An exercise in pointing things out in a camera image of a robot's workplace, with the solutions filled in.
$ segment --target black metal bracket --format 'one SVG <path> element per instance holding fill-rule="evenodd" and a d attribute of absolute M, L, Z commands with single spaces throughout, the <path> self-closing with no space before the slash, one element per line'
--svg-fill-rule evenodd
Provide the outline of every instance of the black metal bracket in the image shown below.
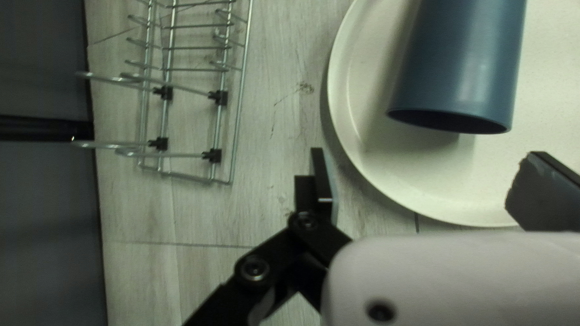
<path fill-rule="evenodd" d="M 210 163 L 221 163 L 222 161 L 222 150 L 220 148 L 212 148 L 209 151 L 204 151 L 201 153 L 201 157 L 204 160 L 208 160 Z"/>
<path fill-rule="evenodd" d="M 161 88 L 153 87 L 153 94 L 161 95 L 162 100 L 172 101 L 173 87 L 170 86 L 161 86 Z"/>
<path fill-rule="evenodd" d="M 149 147 L 155 147 L 158 151 L 167 151 L 169 148 L 169 138 L 167 137 L 157 137 L 155 140 L 149 140 Z"/>
<path fill-rule="evenodd" d="M 184 326 L 257 326 L 300 292 L 320 311 L 327 268 L 351 239 L 331 222 L 332 193 L 321 148 L 314 176 L 295 177 L 296 212 L 288 227 L 241 257 L 234 274 Z"/>
<path fill-rule="evenodd" d="M 227 106 L 227 90 L 210 92 L 208 98 L 214 100 L 217 105 Z"/>

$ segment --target light wood surface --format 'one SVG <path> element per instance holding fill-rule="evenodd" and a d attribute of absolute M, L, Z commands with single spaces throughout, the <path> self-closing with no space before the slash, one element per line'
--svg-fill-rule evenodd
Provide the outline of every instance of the light wood surface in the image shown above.
<path fill-rule="evenodd" d="M 143 7 L 134 2 L 85 1 L 94 73 L 113 77 L 134 71 L 123 63 L 141 56 L 125 41 L 143 36 L 126 19 L 132 10 L 143 15 Z M 323 147 L 332 161 L 338 226 L 351 237 L 461 229 L 432 223 L 386 198 L 356 171 L 338 144 L 325 106 L 324 75 L 349 5 L 350 0 L 255 1 L 232 186 L 161 178 L 141 171 L 131 159 L 97 150 L 111 326 L 180 325 L 227 279 L 237 258 L 285 226 L 293 210 L 293 176 L 310 173 L 311 147 Z M 198 64 L 200 57 L 178 62 Z M 134 140 L 136 91 L 98 82 L 92 82 L 91 90 L 97 140 Z M 174 149 L 206 150 L 213 112 L 203 100 L 176 96 L 169 132 Z M 157 116 L 151 112 L 152 126 Z M 200 168 L 183 160 L 169 164 Z M 263 324 L 316 325 L 318 314 L 296 297 Z"/>

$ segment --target metal wire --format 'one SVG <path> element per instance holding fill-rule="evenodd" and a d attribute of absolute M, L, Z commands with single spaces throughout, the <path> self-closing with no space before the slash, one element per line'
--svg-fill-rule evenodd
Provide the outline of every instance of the metal wire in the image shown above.
<path fill-rule="evenodd" d="M 220 183 L 220 184 L 230 184 L 234 179 L 234 171 L 236 164 L 236 152 L 238 147 L 239 131 L 240 131 L 240 120 L 241 120 L 241 109 L 242 109 L 242 94 L 244 89 L 244 79 L 248 55 L 248 41 L 250 32 L 250 22 L 252 17 L 252 5 L 253 0 L 247 1 L 247 18 L 241 17 L 233 13 L 233 4 L 236 3 L 235 0 L 207 0 L 203 2 L 193 2 L 193 3 L 179 3 L 178 0 L 173 0 L 172 4 L 165 5 L 156 0 L 136 0 L 140 3 L 147 5 L 147 17 L 139 17 L 135 15 L 129 15 L 128 19 L 140 24 L 145 28 L 146 35 L 145 40 L 134 39 L 128 37 L 126 40 L 144 50 L 143 61 L 138 60 L 126 60 L 125 63 L 130 66 L 135 66 L 140 68 L 139 74 L 132 73 L 120 73 L 119 77 L 103 77 L 94 75 L 89 72 L 78 72 L 77 75 L 82 78 L 91 79 L 93 81 L 106 82 L 109 84 L 119 85 L 127 88 L 137 89 L 140 91 L 140 104 L 139 104 L 139 122 L 137 128 L 136 141 L 134 142 L 86 142 L 86 141 L 73 141 L 73 145 L 80 146 L 83 148 L 105 148 L 113 149 L 118 155 L 124 157 L 132 157 L 137 159 L 137 164 L 145 171 L 152 171 L 159 173 L 163 176 L 170 176 L 174 178 L 181 178 L 186 180 L 192 180 L 202 183 Z M 195 6 L 202 5 L 215 5 L 215 4 L 225 4 L 224 8 L 216 9 L 214 14 L 222 21 L 211 24 L 178 24 L 177 14 L 181 10 L 192 8 Z M 167 26 L 162 24 L 162 16 L 158 8 L 167 8 L 171 11 L 170 23 Z M 232 40 L 231 27 L 235 24 L 245 25 L 245 35 L 244 43 Z M 202 45 L 202 46 L 176 46 L 176 33 L 177 30 L 187 29 L 187 28 L 204 28 L 212 27 L 216 31 L 213 32 L 212 38 L 218 44 Z M 155 44 L 155 30 L 159 32 L 168 31 L 169 37 L 168 42 L 163 42 L 163 35 L 161 36 L 161 44 Z M 233 53 L 233 47 L 242 49 L 241 66 L 237 67 L 233 63 L 229 63 L 230 57 Z M 162 66 L 157 67 L 153 65 L 154 51 L 161 51 L 162 54 Z M 219 60 L 211 60 L 208 62 L 212 68 L 197 68 L 197 67 L 174 67 L 174 51 L 179 50 L 216 50 L 220 53 Z M 162 73 L 162 79 L 154 78 L 152 76 L 152 71 L 160 71 Z M 209 72 L 217 73 L 219 76 L 219 89 L 216 92 L 207 92 L 204 90 L 191 88 L 185 85 L 176 84 L 172 82 L 172 72 L 173 71 L 183 71 L 183 72 Z M 227 80 L 229 74 L 239 73 L 239 90 L 237 92 L 237 108 L 235 110 L 235 124 L 233 130 L 233 139 L 231 142 L 230 151 L 230 168 L 229 168 L 229 178 L 227 180 L 220 180 L 216 178 L 216 163 L 209 162 L 210 171 L 208 176 L 197 176 L 190 175 L 187 173 L 181 173 L 166 169 L 165 158 L 208 158 L 208 153 L 212 153 L 214 150 L 220 150 L 221 145 L 221 135 L 223 126 L 223 110 L 226 109 L 225 104 L 221 103 L 220 100 L 216 98 L 216 94 L 223 94 L 227 92 Z M 155 88 L 152 85 L 161 85 L 163 88 Z M 182 90 L 185 92 L 194 93 L 204 97 L 209 97 L 210 99 L 216 100 L 216 122 L 213 126 L 213 136 L 212 136 L 212 148 L 209 152 L 203 153 L 172 153 L 170 151 L 157 150 L 146 151 L 147 147 L 151 147 L 152 140 L 147 140 L 147 125 L 148 125 L 148 111 L 151 107 L 150 96 L 151 93 L 156 93 L 162 95 L 162 107 L 161 107 L 161 122 L 158 130 L 158 140 L 167 139 L 168 134 L 168 122 L 169 122 L 169 112 L 172 105 L 172 96 L 164 96 L 163 91 L 171 89 L 171 94 L 173 96 L 173 89 Z M 156 158 L 155 165 L 145 164 L 145 158 Z"/>

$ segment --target bolt head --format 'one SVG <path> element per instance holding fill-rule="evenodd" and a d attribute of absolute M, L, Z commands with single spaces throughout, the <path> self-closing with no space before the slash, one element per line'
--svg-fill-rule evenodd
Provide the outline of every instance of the bolt head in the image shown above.
<path fill-rule="evenodd" d="M 246 257 L 242 266 L 240 273 L 248 281 L 261 281 L 263 280 L 270 271 L 270 265 L 256 255 Z"/>

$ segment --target black plastic clip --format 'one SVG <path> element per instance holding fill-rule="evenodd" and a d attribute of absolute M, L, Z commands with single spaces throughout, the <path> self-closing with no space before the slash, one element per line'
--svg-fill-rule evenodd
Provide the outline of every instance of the black plastic clip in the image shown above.
<path fill-rule="evenodd" d="M 210 92 L 209 99 L 215 100 L 217 105 L 227 105 L 227 90 L 216 90 L 215 92 Z"/>
<path fill-rule="evenodd" d="M 209 151 L 202 152 L 204 160 L 209 160 L 210 163 L 220 163 L 222 161 L 222 150 L 219 148 L 212 148 Z"/>
<path fill-rule="evenodd" d="M 149 147 L 155 147 L 158 151 L 167 151 L 169 148 L 169 138 L 167 137 L 157 137 L 157 139 L 149 140 L 147 143 Z"/>
<path fill-rule="evenodd" d="M 153 87 L 153 94 L 161 95 L 162 100 L 173 100 L 173 87 L 161 86 L 161 88 Z"/>

